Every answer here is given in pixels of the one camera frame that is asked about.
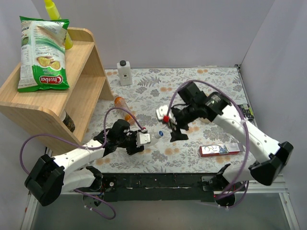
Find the clear bottle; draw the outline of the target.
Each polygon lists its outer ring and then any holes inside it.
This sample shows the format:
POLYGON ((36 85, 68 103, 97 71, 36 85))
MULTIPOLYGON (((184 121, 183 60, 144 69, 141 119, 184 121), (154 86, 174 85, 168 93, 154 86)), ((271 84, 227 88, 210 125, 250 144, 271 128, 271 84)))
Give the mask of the clear bottle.
POLYGON ((150 146, 153 146, 155 145, 160 138, 162 137, 159 137, 159 134, 158 134, 159 131, 155 131, 155 132, 149 132, 149 135, 150 135, 150 143, 147 143, 144 145, 144 148, 149 148, 150 146))

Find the orange soda bottle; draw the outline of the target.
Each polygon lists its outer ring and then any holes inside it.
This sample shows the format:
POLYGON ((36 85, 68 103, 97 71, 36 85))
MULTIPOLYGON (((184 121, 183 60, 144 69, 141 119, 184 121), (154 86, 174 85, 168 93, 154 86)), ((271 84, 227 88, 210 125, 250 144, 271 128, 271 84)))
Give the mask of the orange soda bottle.
POLYGON ((114 105, 116 108, 122 108, 124 110, 120 110, 120 112, 122 113, 122 117, 129 122, 131 125, 134 125, 135 120, 132 118, 132 115, 129 114, 128 112, 131 112, 125 99, 121 96, 119 96, 118 94, 114 94, 113 95, 114 98, 114 105))

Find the blue white bottle cap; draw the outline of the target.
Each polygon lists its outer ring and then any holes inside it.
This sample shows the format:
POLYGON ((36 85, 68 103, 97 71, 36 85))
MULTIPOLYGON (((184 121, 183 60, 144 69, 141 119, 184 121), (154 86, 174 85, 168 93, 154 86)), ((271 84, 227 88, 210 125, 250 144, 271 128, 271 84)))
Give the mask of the blue white bottle cap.
POLYGON ((159 134, 159 137, 163 137, 164 136, 163 131, 159 131, 158 134, 159 134))

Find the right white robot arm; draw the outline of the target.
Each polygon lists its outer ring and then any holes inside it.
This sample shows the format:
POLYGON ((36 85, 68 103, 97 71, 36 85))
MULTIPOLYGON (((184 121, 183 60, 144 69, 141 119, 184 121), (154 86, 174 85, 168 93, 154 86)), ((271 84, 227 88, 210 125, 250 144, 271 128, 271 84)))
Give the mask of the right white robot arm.
POLYGON ((239 106, 218 88, 206 95, 197 85, 197 80, 183 83, 176 91, 185 102, 183 109, 171 104, 161 113, 160 120, 171 129, 171 141, 186 140, 181 130, 188 130, 188 124, 197 118, 206 118, 221 127, 226 133, 245 145, 246 153, 251 153, 255 161, 249 163, 244 157, 239 167, 224 166, 216 175, 218 187, 230 189, 236 182, 256 180, 269 186, 279 175, 291 156, 293 145, 272 139, 250 123, 242 114, 239 106))

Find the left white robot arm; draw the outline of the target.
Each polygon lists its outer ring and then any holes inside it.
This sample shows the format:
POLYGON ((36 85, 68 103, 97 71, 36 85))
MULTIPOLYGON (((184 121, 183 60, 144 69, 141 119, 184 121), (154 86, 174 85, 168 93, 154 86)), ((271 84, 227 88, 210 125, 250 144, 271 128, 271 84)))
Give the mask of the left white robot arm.
POLYGON ((99 191, 103 174, 91 163, 114 152, 126 149, 129 155, 141 152, 151 137, 143 128, 130 129, 129 122, 119 119, 111 128, 103 130, 83 146, 67 153, 50 157, 41 156, 30 171, 25 187, 42 206, 52 204, 61 193, 85 188, 99 191))

